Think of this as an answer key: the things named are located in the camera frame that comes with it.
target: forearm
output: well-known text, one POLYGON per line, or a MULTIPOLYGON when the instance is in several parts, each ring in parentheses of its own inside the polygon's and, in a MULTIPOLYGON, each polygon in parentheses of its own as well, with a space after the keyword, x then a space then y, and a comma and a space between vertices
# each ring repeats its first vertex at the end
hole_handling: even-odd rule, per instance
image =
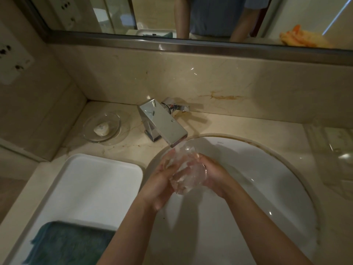
POLYGON ((155 217, 155 210, 137 197, 97 265, 141 265, 155 217))
POLYGON ((174 20, 176 37, 180 39, 189 39, 190 0, 174 0, 174 20))
POLYGON ((258 265, 312 264, 237 182, 225 187, 225 193, 225 200, 258 265))
POLYGON ((229 41, 243 42, 254 28, 259 12, 259 9, 244 8, 229 41))

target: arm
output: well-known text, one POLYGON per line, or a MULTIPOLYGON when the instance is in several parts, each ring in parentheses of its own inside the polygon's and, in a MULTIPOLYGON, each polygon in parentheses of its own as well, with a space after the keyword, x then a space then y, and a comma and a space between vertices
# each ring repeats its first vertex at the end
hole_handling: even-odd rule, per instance
POLYGON ((207 169, 205 185, 226 200, 257 264, 312 265, 220 164, 202 154, 199 161, 207 169))
POLYGON ((255 26, 259 12, 260 9, 244 8, 229 41, 234 43, 244 41, 255 26))
POLYGON ((174 0, 174 20, 176 37, 180 39, 189 39, 190 0, 174 0))
POLYGON ((147 180, 97 265, 142 264, 156 214, 174 192, 169 178, 180 165, 164 169, 173 154, 175 151, 166 154, 147 180))

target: faucet spout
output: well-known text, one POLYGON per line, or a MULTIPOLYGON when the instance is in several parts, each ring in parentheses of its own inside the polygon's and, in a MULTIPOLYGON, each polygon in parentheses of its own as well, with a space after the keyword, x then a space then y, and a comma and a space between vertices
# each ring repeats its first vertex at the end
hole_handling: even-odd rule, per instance
POLYGON ((187 138, 188 132, 155 99, 140 105, 138 111, 145 127, 145 133, 153 142, 162 137, 173 148, 187 138))

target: mirror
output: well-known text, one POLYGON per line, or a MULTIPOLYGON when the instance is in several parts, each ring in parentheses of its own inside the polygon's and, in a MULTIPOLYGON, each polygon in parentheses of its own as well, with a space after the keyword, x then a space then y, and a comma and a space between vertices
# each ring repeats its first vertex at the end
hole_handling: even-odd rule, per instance
POLYGON ((31 0, 52 30, 353 50, 351 0, 31 0))

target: mirror frame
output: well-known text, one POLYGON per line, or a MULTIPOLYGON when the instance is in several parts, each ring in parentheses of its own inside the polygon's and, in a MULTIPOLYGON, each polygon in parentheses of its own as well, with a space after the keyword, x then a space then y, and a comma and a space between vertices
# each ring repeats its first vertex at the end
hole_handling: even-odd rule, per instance
POLYGON ((178 53, 246 57, 353 66, 353 50, 289 47, 283 45, 245 44, 182 40, 161 37, 116 35, 51 30, 31 0, 13 0, 48 44, 92 45, 178 53))

